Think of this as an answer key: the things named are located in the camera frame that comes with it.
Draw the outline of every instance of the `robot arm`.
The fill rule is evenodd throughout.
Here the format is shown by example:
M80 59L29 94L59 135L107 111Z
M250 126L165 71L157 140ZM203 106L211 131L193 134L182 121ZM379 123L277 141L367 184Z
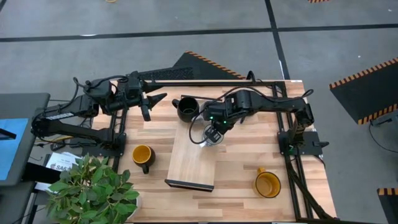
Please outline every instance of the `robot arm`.
M207 101L203 118L211 121L211 129L205 136L211 142L217 142L220 135L231 130L235 123L246 116L257 112L286 112L296 117L293 128L289 132L289 144L301 147L305 128L313 124L311 107L303 98L276 98L262 96L255 91L239 90L225 96L224 102Z
M138 72L122 77L119 80L116 91L112 91L110 78L86 81L81 85L74 79L77 86L83 87L84 95L74 98L63 105L52 106L37 112L32 121L32 133L43 138L54 134L63 134L76 138L92 139L107 148L116 144L115 132L111 128L94 130L70 124L64 124L60 120L73 116L92 118L98 115L99 108L104 114L113 115L118 110L133 106L140 106L145 121L150 121L149 110L162 100L167 94L144 97L143 93L149 93L161 88L152 86L138 77Z

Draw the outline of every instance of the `potted plant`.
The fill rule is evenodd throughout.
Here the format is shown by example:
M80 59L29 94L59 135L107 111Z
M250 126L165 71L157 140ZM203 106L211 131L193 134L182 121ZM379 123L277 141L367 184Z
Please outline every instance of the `potted plant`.
M89 155L76 159L49 189L48 216L61 224L124 223L137 211L139 194L127 182L130 172L115 173Z

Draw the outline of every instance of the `wooden table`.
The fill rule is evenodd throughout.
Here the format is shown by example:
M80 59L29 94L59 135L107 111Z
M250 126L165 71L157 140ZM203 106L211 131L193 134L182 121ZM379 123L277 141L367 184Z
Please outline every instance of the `wooden table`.
M289 97L304 93L301 81L285 81ZM139 108L127 114L127 143L120 158L119 173L129 169L130 182L142 197L142 208L130 222L271 222L294 221L294 211L287 180L284 158L279 153L276 134L279 130L275 113L257 113L246 118L226 133L222 148L216 155L215 189L201 192L169 187L164 180L176 134L178 116L171 101L181 94L216 98L231 87L163 87L150 93L167 93L150 112L152 121L144 122ZM270 89L258 90L272 96ZM93 128L106 128L110 117L100 114ZM150 145L156 152L156 162L149 174L142 173L131 158L132 150L140 144ZM309 191L327 213L336 216L323 164L313 156L302 156ZM257 168L265 167L275 173L282 184L276 198L259 198L251 183ZM305 207L297 189L302 217Z

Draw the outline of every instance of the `orange mug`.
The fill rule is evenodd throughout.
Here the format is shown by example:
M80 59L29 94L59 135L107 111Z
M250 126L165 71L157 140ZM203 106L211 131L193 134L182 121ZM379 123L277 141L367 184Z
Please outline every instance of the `orange mug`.
M274 198L280 192L280 180L271 173L267 172L265 168L260 167L257 170L257 177L252 184L254 192L265 198Z

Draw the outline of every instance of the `gray floor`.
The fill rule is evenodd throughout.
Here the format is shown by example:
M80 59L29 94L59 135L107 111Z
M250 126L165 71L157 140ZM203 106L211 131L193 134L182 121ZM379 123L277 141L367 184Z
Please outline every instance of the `gray floor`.
M398 23L396 0L271 3L279 27ZM270 26L261 0L8 0L0 12L0 38ZM397 57L398 29L283 32L280 39L291 79L315 90L309 102L321 140L330 142L324 153L338 216L386 223L376 189L397 187L398 155L382 151L368 127L356 125L328 84ZM271 33L13 42L0 43L0 92L46 91L67 100L74 76L82 82L169 67L186 50L242 74L253 70L258 78L282 78ZM395 150L397 131L393 124L373 129L381 144ZM32 155L45 152L34 148ZM39 212L34 223L48 221Z

